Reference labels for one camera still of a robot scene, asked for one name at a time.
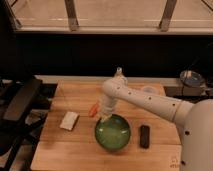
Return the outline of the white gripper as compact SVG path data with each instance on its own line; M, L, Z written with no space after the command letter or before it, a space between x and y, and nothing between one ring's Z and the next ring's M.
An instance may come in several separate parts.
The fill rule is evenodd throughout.
M102 121L105 121L112 116L115 109L115 105L115 98L109 97L107 95L102 95L100 97L98 113Z

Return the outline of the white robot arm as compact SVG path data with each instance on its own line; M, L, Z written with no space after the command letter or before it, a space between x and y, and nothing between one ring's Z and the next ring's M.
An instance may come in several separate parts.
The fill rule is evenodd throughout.
M213 171L213 99L198 103L133 89L127 80L113 77L102 85L99 112L109 118L118 99L127 101L179 126L180 171Z

